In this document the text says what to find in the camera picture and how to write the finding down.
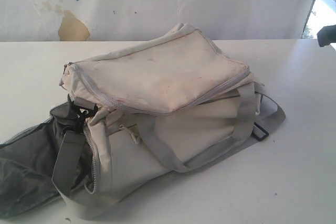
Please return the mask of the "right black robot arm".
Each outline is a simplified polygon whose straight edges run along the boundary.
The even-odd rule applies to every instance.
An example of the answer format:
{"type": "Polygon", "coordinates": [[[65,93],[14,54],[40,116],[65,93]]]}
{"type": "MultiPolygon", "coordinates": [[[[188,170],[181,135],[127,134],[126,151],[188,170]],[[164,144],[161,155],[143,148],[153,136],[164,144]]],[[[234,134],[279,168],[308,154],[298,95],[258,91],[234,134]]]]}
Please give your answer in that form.
{"type": "Polygon", "coordinates": [[[329,46],[336,43],[336,25],[322,27],[317,33],[319,47],[329,46]]]}

